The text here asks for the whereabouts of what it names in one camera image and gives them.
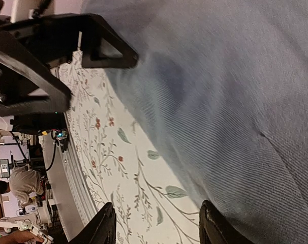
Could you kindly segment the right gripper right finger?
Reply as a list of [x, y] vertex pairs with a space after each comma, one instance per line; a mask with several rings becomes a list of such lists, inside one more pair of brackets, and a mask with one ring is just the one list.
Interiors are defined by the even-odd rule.
[[240, 234], [208, 200], [199, 211], [201, 244], [253, 244]]

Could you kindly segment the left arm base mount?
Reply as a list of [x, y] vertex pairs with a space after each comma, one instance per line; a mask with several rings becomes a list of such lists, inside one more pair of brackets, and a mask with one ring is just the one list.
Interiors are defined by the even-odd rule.
[[62, 131], [67, 128], [62, 113], [16, 115], [10, 119], [11, 132], [40, 136], [44, 131]]

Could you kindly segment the light blue denim skirt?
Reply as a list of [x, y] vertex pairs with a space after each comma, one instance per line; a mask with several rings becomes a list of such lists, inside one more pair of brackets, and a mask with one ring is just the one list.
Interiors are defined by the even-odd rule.
[[86, 1], [139, 54], [106, 71], [200, 206], [308, 243], [308, 1]]

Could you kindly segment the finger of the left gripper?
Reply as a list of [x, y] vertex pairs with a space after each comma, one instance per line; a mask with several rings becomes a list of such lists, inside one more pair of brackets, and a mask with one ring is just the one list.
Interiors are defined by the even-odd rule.
[[51, 68], [71, 62], [77, 48], [82, 51], [82, 67], [88, 69], [131, 69], [138, 62], [137, 52], [100, 15], [52, 15], [42, 17], [40, 24]]
[[0, 48], [0, 116], [63, 113], [71, 91], [24, 47]]

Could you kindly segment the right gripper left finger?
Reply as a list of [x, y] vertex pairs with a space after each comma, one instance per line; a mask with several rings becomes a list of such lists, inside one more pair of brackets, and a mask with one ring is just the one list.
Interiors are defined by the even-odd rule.
[[115, 244], [116, 212], [107, 202], [83, 230], [72, 239], [72, 244]]

